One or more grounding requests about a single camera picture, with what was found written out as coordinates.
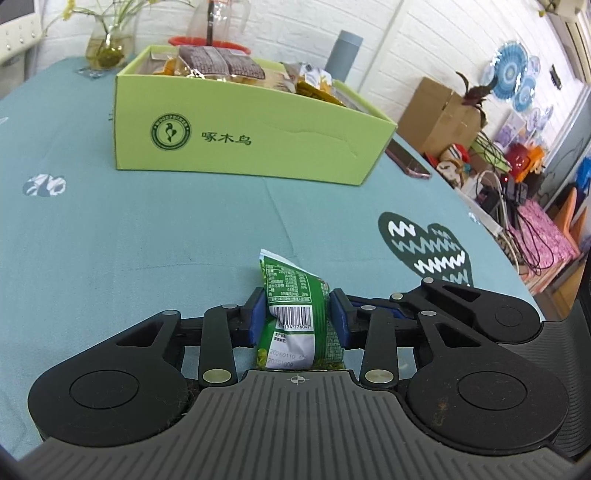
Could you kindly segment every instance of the green cardboard box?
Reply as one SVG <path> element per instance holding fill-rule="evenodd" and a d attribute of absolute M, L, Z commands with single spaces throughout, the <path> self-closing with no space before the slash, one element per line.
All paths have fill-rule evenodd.
<path fill-rule="evenodd" d="M 231 82 L 136 74 L 151 46 L 115 82 L 120 170 L 235 173 L 360 185 L 396 124 L 345 85 L 372 115 Z M 257 60 L 283 71 L 279 63 Z"/>

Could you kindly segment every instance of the smartphone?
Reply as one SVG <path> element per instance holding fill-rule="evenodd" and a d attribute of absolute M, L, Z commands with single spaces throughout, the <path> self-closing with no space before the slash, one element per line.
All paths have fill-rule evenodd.
<path fill-rule="evenodd" d="M 431 172 L 429 172 L 421 163 L 414 158 L 410 152 L 404 149 L 402 145 L 390 140 L 386 147 L 386 155 L 389 156 L 394 163 L 398 165 L 402 171 L 409 177 L 415 179 L 430 179 Z"/>

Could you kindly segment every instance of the glass vase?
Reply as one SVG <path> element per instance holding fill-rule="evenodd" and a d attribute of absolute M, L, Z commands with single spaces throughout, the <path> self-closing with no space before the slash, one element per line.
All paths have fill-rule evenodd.
<path fill-rule="evenodd" d="M 86 60 L 93 70 L 110 70 L 124 66 L 134 53 L 133 22 L 125 18 L 117 22 L 113 15 L 95 16 Z"/>

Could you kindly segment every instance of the gray ribbed plate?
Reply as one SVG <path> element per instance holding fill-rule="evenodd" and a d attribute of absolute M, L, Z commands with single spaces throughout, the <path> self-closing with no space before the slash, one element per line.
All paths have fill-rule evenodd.
<path fill-rule="evenodd" d="M 348 372 L 250 371 L 202 392 L 149 440 L 89 449 L 50 439 L 22 460 L 60 480 L 544 480 L 571 467 L 550 449 L 507 457 L 457 452 L 418 430 L 390 393 Z"/>
<path fill-rule="evenodd" d="M 574 302 L 566 320 L 544 322 L 531 342 L 503 346 L 562 381 L 569 394 L 569 413 L 554 444 L 568 456 L 584 452 L 591 445 L 591 336 L 580 302 Z"/>

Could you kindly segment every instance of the yellow flower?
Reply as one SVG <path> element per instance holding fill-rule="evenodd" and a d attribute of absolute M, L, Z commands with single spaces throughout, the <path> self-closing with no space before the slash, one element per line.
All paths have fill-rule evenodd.
<path fill-rule="evenodd" d="M 70 17 L 72 16 L 72 12 L 74 11 L 75 8 L 76 8 L 76 0 L 67 0 L 66 7 L 65 7 L 64 11 L 62 12 L 61 17 L 64 20 L 69 20 Z"/>

